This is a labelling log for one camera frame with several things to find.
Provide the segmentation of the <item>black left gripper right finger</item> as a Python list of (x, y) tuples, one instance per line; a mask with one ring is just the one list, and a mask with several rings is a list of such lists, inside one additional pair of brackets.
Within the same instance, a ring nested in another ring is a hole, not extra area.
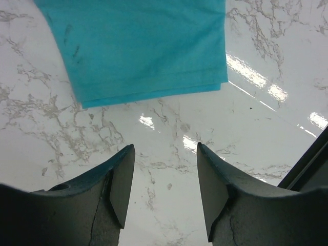
[(273, 186), (197, 146), (208, 241), (212, 245), (327, 245), (327, 188)]

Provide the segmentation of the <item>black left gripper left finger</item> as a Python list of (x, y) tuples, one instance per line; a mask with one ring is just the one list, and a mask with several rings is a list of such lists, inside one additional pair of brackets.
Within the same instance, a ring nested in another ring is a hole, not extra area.
[(1, 245), (118, 245), (125, 227), (135, 149), (49, 190), (1, 185)]

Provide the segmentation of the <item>turquoise t shirt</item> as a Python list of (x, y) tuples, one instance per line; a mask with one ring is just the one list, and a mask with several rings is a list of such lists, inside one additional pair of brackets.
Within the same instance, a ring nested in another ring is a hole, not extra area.
[(84, 108), (217, 91), (228, 81), (225, 1), (43, 0), (35, 5)]

